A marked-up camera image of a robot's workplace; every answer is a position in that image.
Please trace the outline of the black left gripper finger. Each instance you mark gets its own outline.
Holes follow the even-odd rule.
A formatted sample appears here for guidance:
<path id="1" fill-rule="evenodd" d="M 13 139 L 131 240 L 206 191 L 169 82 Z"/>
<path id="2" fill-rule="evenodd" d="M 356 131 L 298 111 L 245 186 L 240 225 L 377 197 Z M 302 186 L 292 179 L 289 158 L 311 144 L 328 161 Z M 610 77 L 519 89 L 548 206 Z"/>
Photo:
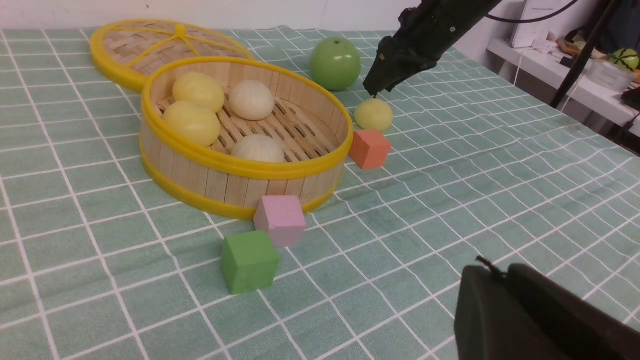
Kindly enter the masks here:
<path id="1" fill-rule="evenodd" d="M 454 333 L 460 360 L 637 360 L 640 335 L 528 265 L 464 267 Z"/>

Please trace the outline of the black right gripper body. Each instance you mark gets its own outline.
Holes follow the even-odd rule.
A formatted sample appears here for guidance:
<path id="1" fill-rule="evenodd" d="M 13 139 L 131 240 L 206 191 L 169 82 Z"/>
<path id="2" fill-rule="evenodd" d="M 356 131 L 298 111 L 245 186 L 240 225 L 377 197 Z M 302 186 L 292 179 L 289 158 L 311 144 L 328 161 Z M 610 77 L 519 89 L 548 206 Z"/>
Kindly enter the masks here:
<path id="1" fill-rule="evenodd" d="M 451 47 L 451 39 L 434 33 L 385 36 L 377 47 L 374 63 L 365 76 L 363 86 L 375 97 L 391 92 L 398 84 L 433 69 Z"/>

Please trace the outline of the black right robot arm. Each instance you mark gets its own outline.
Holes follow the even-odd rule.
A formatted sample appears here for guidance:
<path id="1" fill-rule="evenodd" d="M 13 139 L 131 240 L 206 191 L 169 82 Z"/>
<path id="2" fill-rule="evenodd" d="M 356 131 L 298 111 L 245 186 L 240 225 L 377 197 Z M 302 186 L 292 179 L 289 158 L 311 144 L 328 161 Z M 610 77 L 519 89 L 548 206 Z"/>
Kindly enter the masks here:
<path id="1" fill-rule="evenodd" d="M 375 97 L 434 68 L 496 0 L 423 0 L 398 17 L 363 82 Z M 521 263 L 464 267 L 454 333 L 461 360 L 637 360 L 639 333 Z"/>

